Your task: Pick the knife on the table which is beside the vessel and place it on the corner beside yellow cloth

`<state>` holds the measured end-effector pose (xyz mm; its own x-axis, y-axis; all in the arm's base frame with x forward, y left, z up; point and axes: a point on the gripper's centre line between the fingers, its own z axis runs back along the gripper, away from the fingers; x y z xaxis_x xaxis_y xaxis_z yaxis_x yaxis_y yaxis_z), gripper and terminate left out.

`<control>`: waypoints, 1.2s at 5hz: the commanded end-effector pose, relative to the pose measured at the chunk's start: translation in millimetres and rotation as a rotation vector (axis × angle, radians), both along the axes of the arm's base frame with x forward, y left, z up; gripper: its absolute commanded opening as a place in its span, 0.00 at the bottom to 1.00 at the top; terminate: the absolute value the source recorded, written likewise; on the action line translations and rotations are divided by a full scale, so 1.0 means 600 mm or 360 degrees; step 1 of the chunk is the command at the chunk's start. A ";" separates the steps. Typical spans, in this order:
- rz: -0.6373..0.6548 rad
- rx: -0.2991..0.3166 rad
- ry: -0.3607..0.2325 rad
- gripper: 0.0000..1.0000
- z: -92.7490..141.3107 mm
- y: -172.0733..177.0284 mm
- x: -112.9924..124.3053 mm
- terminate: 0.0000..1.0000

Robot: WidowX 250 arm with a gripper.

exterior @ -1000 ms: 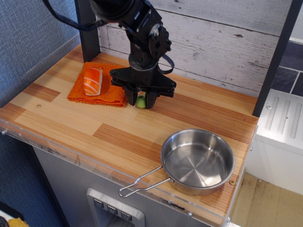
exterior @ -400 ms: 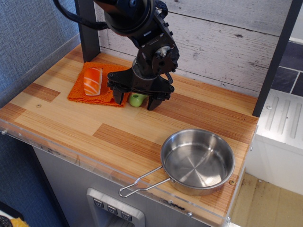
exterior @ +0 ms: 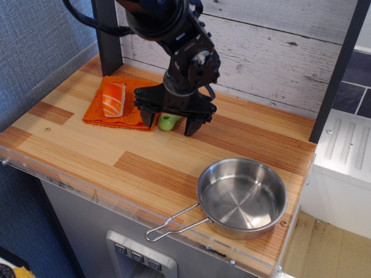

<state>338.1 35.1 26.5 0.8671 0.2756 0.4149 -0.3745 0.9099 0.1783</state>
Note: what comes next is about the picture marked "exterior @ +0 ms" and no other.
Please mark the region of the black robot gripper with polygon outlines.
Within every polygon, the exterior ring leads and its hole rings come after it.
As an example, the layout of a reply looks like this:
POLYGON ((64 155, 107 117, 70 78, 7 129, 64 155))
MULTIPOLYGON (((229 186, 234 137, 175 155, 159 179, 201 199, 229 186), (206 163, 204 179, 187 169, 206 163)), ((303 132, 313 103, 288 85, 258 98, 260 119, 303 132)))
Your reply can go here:
POLYGON ((194 135, 204 123, 210 122, 217 108, 210 97, 195 90, 189 94, 174 93, 161 83, 134 90, 134 105, 140 110, 142 122, 152 128, 158 113, 165 112, 187 118, 184 135, 194 135))

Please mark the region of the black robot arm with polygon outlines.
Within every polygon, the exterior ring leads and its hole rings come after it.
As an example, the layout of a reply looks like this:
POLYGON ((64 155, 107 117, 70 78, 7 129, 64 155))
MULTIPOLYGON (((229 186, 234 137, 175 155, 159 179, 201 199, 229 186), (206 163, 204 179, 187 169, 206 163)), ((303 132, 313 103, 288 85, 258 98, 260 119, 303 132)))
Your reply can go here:
POLYGON ((134 90, 134 104, 151 127, 161 112, 185 117, 185 136, 212 120, 217 108, 210 87, 220 76, 220 57, 199 16, 198 1, 119 1, 130 29, 158 43, 170 56, 160 85, 134 90))

